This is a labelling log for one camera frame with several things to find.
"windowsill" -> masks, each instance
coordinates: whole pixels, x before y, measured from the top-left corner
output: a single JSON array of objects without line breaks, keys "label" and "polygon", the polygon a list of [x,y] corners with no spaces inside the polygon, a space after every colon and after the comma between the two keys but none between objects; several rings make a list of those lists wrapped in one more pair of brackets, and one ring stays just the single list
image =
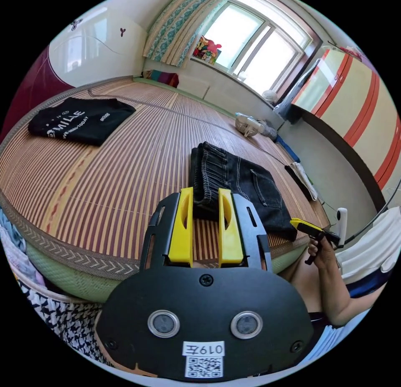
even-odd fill
[{"label": "windowsill", "polygon": [[271,103],[267,102],[259,93],[255,92],[253,89],[251,89],[249,86],[245,85],[243,82],[241,82],[240,80],[238,80],[235,76],[232,76],[230,74],[228,74],[227,72],[222,71],[221,69],[215,67],[214,65],[208,64],[207,62],[200,60],[199,58],[195,58],[195,57],[191,57],[190,59],[191,61],[195,61],[198,62],[201,65],[204,65],[224,76],[226,76],[227,78],[229,78],[230,80],[238,83],[238,85],[241,85],[242,87],[244,87],[245,89],[247,89],[250,93],[252,93],[254,96],[256,96],[259,100],[261,100],[263,103],[265,103],[267,106],[269,106],[272,110],[274,109],[274,105],[272,105]]}]

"bed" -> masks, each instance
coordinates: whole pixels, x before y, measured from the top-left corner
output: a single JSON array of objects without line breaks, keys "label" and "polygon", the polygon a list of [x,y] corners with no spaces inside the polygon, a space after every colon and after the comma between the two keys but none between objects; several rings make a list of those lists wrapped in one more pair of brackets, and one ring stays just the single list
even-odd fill
[{"label": "bed", "polygon": [[[70,96],[116,97],[136,112],[100,148],[28,133],[39,109]],[[245,139],[230,113],[166,85],[131,78],[70,90],[22,118],[0,145],[0,207],[45,277],[72,295],[103,302],[138,271],[154,209],[188,186],[191,149],[204,141],[269,170],[293,217],[329,224],[321,204],[308,202],[284,170],[291,159],[270,139]],[[215,267],[217,223],[195,220],[193,235],[194,260]],[[276,272],[300,255],[307,239],[301,233],[295,242],[269,235]]]}]

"bamboo mat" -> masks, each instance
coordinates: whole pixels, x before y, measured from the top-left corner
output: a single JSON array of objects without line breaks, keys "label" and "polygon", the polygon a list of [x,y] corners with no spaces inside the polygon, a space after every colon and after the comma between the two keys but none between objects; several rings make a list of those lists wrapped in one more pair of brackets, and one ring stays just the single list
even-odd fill
[{"label": "bamboo mat", "polygon": [[[212,108],[130,79],[71,95],[116,97],[136,112],[100,148],[33,137],[26,118],[0,146],[0,205],[23,236],[51,258],[114,279],[137,271],[152,213],[161,199],[188,186],[191,149],[204,141],[269,170],[292,217],[328,225],[320,203],[310,204],[266,152],[287,164],[285,153],[266,137],[245,139],[231,118]],[[195,220],[193,234],[194,259],[216,262],[217,223]],[[288,242],[269,235],[269,241],[274,258],[307,237],[299,233]]]}]

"sticker label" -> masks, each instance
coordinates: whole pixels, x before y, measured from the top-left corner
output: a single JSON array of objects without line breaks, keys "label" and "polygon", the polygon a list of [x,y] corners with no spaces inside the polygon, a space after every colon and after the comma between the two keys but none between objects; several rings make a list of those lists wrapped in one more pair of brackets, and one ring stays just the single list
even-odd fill
[{"label": "sticker label", "polygon": [[183,356],[224,356],[224,341],[183,342]]},{"label": "sticker label", "polygon": [[185,377],[196,379],[223,377],[224,355],[224,341],[184,341]]},{"label": "sticker label", "polygon": [[194,379],[223,377],[223,357],[187,356],[185,363],[185,377],[192,377]]}]

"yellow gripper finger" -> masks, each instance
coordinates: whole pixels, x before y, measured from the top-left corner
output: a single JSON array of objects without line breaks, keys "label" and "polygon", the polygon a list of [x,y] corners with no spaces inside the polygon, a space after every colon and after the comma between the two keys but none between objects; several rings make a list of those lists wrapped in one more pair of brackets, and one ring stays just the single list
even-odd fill
[{"label": "yellow gripper finger", "polygon": [[218,190],[218,209],[218,266],[240,264],[244,260],[244,253],[242,251],[234,202],[229,189]]},{"label": "yellow gripper finger", "polygon": [[193,188],[181,189],[171,236],[168,258],[172,263],[189,264],[192,267],[192,209]]},{"label": "yellow gripper finger", "polygon": [[312,224],[312,223],[308,223],[307,221],[305,221],[305,220],[301,220],[301,219],[298,219],[298,218],[293,218],[293,219],[291,219],[291,221],[290,221],[290,223],[291,223],[291,225],[293,226],[293,227],[295,227],[296,229],[299,229],[299,225],[306,225],[307,227],[312,227],[312,228],[314,228],[314,229],[317,229],[317,230],[319,230],[319,231],[322,231],[322,229],[320,228],[320,227],[318,227],[318,226],[316,226],[316,225],[314,225],[314,224]]}]

